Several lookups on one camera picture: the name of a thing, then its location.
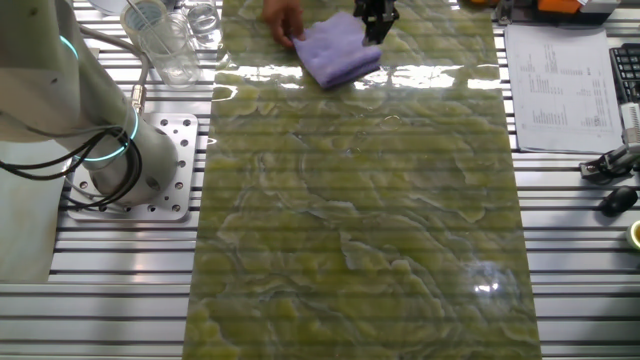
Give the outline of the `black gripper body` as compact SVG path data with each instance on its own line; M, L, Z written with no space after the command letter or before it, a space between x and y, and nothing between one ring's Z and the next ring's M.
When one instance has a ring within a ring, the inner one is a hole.
M353 16L394 18L398 12L395 0L355 0Z

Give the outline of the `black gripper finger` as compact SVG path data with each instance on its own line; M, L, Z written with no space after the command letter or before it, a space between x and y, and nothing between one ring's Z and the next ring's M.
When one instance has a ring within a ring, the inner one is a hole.
M367 17L362 17L361 20L365 25L365 32L362 40L362 45L363 46L377 45L378 44L376 40L377 18L375 16L367 16Z
M377 43L382 44L393 24L399 19L398 13L389 16L382 16L378 22Z

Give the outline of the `person hand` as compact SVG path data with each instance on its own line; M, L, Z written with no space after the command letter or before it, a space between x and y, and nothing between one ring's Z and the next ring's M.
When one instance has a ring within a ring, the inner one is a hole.
M299 0L264 0L262 18L274 41L283 47L294 46L292 39L305 40Z

